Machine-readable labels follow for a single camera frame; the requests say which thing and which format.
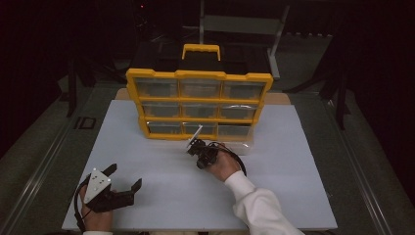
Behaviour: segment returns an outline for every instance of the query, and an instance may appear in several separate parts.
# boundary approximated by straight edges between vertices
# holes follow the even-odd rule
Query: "white shirt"
[[[240,170],[225,180],[233,192],[236,203],[234,214],[250,228],[251,235],[300,235],[281,213],[275,194],[267,189],[255,188]],[[83,235],[112,235],[111,232],[84,232]]]

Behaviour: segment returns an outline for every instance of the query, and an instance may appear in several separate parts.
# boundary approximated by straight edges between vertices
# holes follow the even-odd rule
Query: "dark background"
[[[198,2],[0,1],[0,156],[60,97],[57,81],[74,51],[109,67],[112,59],[130,60],[155,31],[180,40],[181,25],[198,25]],[[213,13],[258,13],[246,1],[207,2]],[[316,73],[346,68],[347,87],[413,203],[414,10],[411,1],[296,1],[285,27],[303,37],[334,35]]]

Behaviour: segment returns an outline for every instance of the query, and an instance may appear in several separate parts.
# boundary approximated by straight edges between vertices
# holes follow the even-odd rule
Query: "white table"
[[[117,164],[111,176],[118,192],[138,179],[135,205],[115,211],[114,230],[244,230],[234,216],[232,193],[186,154],[187,141],[146,139],[132,101],[114,100],[83,172]],[[248,178],[272,190],[283,214],[297,228],[336,228],[323,184],[294,106],[267,105],[254,131],[254,146],[241,156]],[[63,229],[75,230],[73,205]]]

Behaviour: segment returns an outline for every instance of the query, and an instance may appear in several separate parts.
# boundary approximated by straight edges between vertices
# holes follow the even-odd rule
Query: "human hand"
[[[216,156],[216,163],[209,165],[206,170],[212,173],[217,179],[224,182],[233,173],[241,170],[241,167],[228,153],[219,150]]]
[[[113,227],[113,211],[93,212],[83,203],[87,186],[83,186],[79,191],[80,200],[82,201],[82,217],[85,223],[86,231],[111,232]]]

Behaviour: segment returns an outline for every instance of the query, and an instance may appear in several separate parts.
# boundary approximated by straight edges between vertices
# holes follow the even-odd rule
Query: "organizer handle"
[[[217,60],[220,61],[220,51],[218,45],[206,44],[185,44],[183,47],[182,60],[184,60],[187,51],[192,52],[216,52]]]

